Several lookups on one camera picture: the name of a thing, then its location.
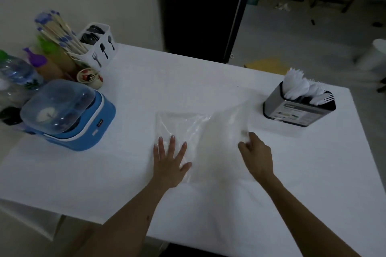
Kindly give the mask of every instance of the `black refrigerator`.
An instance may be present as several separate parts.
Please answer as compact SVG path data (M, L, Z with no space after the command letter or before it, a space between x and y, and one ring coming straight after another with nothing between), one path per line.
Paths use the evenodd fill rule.
M163 0L166 49L227 63L247 0Z

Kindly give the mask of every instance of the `transparent plastic sheet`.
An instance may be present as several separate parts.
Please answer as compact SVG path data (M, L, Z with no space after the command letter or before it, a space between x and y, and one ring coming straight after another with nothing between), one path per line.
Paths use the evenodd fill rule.
M165 149L172 134L176 137L175 155L182 143L188 143L181 166L193 166L183 182L252 180L237 144L248 141L249 102L212 115L194 113L156 114L156 140L162 136Z

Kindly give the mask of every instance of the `clear plastic lid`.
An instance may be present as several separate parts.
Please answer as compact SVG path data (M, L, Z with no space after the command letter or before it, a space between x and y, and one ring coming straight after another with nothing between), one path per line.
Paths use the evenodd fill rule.
M94 98L94 90L84 84L52 80L22 107L20 117L32 128L59 134L77 121Z

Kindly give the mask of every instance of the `white trash bin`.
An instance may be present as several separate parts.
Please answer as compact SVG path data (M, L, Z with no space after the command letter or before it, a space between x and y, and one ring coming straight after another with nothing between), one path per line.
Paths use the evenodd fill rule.
M360 70L372 70L386 61L386 40L376 39L370 49L356 62Z

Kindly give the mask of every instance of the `table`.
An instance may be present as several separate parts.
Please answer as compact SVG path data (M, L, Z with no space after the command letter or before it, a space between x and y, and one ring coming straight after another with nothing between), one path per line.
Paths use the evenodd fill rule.
M0 166L0 198L103 223L151 177L156 111L212 113L251 99L250 130L271 146L283 184L359 254L384 253L386 196L349 89L329 86L337 109L301 128L261 113L278 74L120 45L103 77L117 115L102 140L73 152L24 136ZM300 256L257 182L180 184L148 235L232 257Z

